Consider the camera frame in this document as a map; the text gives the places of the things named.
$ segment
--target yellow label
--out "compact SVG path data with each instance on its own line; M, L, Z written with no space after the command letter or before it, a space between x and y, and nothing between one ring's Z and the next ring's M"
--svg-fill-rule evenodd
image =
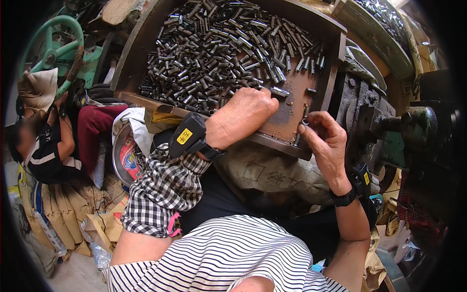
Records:
M178 136L177 142L183 145L191 137L191 135L193 135L193 133L189 129L185 128L180 136Z
M365 182L367 183L367 185L370 183L370 179L368 178L368 172L365 172L365 174L363 175L363 177L365 178Z

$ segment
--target right hand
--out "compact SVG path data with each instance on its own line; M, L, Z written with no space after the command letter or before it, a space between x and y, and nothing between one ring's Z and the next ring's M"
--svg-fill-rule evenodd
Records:
M331 190L338 196L347 194L352 187L344 167L346 131L328 112L311 112L307 120L309 127L300 124L298 132L313 150Z
M57 109L60 109L60 106L65 103L67 96L68 96L68 91L65 91L65 93L59 99L57 99L56 102L54 102Z
M259 129L279 108L268 89L240 88L206 121L206 142L223 150Z

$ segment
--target concrete floor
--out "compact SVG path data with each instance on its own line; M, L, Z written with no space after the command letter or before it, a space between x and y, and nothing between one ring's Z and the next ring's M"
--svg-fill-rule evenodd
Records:
M92 256L73 252L67 261L55 266L52 278L46 281L55 292L107 292L102 279Z

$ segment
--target green machine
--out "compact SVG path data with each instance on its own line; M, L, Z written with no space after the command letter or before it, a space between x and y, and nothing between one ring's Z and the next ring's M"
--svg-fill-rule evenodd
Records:
M34 44L44 35L43 46L38 50L39 59L31 73L58 68L58 79L66 77L55 95L58 99L76 79L84 81L83 88L92 87L103 48L84 48L84 35L76 19L67 15L56 16L44 23L34 34L21 59L19 78Z

